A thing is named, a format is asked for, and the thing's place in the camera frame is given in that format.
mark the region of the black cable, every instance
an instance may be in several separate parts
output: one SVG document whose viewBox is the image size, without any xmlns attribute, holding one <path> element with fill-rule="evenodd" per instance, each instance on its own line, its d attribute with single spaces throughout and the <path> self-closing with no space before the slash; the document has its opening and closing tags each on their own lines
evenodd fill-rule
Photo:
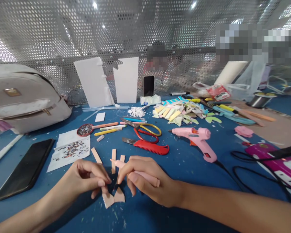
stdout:
<svg viewBox="0 0 291 233">
<path fill-rule="evenodd" d="M 244 156 L 246 156 L 246 157 L 249 157 L 249 159 L 247 159 L 247 158 L 244 158 L 244 157 L 240 157 L 240 156 L 238 156 L 237 154 L 241 154 L 241 155 L 244 155 Z M 244 152 L 241 152 L 241 151 L 232 151 L 231 152 L 231 155 L 233 156 L 233 157 L 235 157 L 236 159 L 238 159 L 238 160 L 241 160 L 241 161 L 245 161 L 245 162 L 261 162 L 261 161 L 271 161 L 271 160 L 279 160 L 279 159 L 283 159 L 283 158 L 287 158 L 287 157 L 290 157 L 291 156 L 291 153 L 282 153 L 282 154 L 280 154 L 279 156 L 277 156 L 277 157 L 274 157 L 274 158 L 267 158 L 267 159 L 256 159 L 256 158 L 254 158 L 254 157 L 252 157 L 251 155 L 249 155 L 249 154 L 247 154 L 247 153 L 244 153 Z M 247 186 L 244 182 L 242 182 L 242 180 L 240 179 L 240 177 L 238 176 L 238 174 L 237 174 L 237 172 L 236 172 L 236 170 L 237 169 L 243 169 L 243 170 L 246 170 L 246 171 L 249 171 L 249 172 L 252 172 L 252 173 L 254 173 L 254 174 L 256 174 L 256 175 L 258 175 L 258 176 L 260 176 L 260 177 L 262 177 L 262 178 L 265 178 L 265 179 L 268 179 L 269 181 L 271 181 L 271 182 L 274 182 L 274 183 L 276 183 L 276 184 L 278 184 L 280 187 L 281 187 L 281 189 L 283 190 L 283 192 L 285 193 L 285 195 L 286 195 L 286 197 L 287 197 L 287 200 L 289 201 L 289 202 L 291 202 L 291 194 L 288 192 L 288 190 L 287 189 L 290 189 L 291 190 L 291 187 L 290 186 L 287 186 L 282 180 L 281 180 L 281 178 L 276 174 L 276 173 L 274 173 L 267 165 L 265 165 L 265 164 L 263 164 L 272 174 L 273 174 L 273 176 L 277 179 L 277 180 L 275 180 L 275 179 L 273 179 L 273 178 L 269 178 L 269 177 L 267 177 L 267 176 L 265 176 L 265 175 L 263 175 L 263 174 L 261 174 L 261 173 L 259 173 L 259 172 L 256 172 L 256 171 L 254 171 L 254 170 L 252 170 L 252 169 L 249 169 L 249 168 L 245 168 L 245 167 L 242 167 L 242 166 L 234 166 L 233 168 L 232 168 L 232 170 L 233 170 L 233 174 L 234 174 L 234 176 L 236 177 L 236 179 L 232 176 L 232 174 L 224 167 L 224 165 L 221 163 L 221 162 L 219 162 L 218 160 L 217 161 L 215 161 L 214 162 L 214 164 L 216 164 L 216 165 L 218 165 L 220 168 L 222 168 L 226 173 L 228 173 L 228 175 L 235 181 L 235 183 L 240 187 L 240 189 L 242 190 L 242 191 L 244 191 L 244 189 L 241 187 L 241 185 L 239 184 L 239 182 L 246 188 L 246 189 L 248 189 L 251 193 L 253 193 L 253 194 L 258 194 L 256 191 L 254 191 L 253 189 L 251 189 L 249 186 Z"/>
</svg>

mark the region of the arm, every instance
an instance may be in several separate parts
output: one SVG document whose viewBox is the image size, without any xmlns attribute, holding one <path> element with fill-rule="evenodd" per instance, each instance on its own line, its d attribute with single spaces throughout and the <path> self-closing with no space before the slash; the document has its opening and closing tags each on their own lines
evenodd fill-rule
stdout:
<svg viewBox="0 0 291 233">
<path fill-rule="evenodd" d="M 157 177 L 160 187 L 153 187 L 142 171 Z M 133 196 L 136 187 L 155 202 L 202 214 L 240 232 L 291 232 L 291 204 L 255 194 L 205 187 L 174 181 L 152 159 L 131 156 L 121 169 L 118 183 L 127 176 Z"/>
<path fill-rule="evenodd" d="M 92 199 L 108 192 L 111 179 L 102 164 L 75 161 L 58 183 L 39 201 L 0 223 L 0 233 L 40 232 L 56 221 L 81 194 L 92 191 Z"/>
</svg>

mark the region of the white backpack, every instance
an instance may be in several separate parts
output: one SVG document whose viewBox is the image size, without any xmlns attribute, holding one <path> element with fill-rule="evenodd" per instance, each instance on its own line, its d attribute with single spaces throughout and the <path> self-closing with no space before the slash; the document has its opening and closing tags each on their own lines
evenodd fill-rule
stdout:
<svg viewBox="0 0 291 233">
<path fill-rule="evenodd" d="M 0 120 L 20 134 L 67 119 L 71 109 L 40 72 L 0 64 Z"/>
</svg>

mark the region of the glue gun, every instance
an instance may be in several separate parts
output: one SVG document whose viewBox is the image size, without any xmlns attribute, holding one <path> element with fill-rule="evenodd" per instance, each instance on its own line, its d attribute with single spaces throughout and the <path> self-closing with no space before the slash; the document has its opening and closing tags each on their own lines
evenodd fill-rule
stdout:
<svg viewBox="0 0 291 233">
<path fill-rule="evenodd" d="M 178 137 L 181 136 L 190 139 L 190 146 L 198 146 L 204 154 L 204 160 L 207 162 L 213 163 L 217 160 L 217 155 L 205 141 L 210 138 L 211 133 L 209 129 L 199 128 L 196 130 L 195 128 L 174 128 L 171 132 Z"/>
</svg>

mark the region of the black phone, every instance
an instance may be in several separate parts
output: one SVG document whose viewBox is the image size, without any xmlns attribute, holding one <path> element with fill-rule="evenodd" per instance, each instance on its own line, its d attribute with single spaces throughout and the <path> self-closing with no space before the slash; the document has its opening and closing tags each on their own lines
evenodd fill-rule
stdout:
<svg viewBox="0 0 291 233">
<path fill-rule="evenodd" d="M 48 139 L 31 145 L 0 188 L 0 200 L 22 193 L 35 185 L 54 142 L 54 139 Z"/>
<path fill-rule="evenodd" d="M 143 78 L 143 96 L 153 96 L 154 94 L 154 76 Z"/>
</svg>

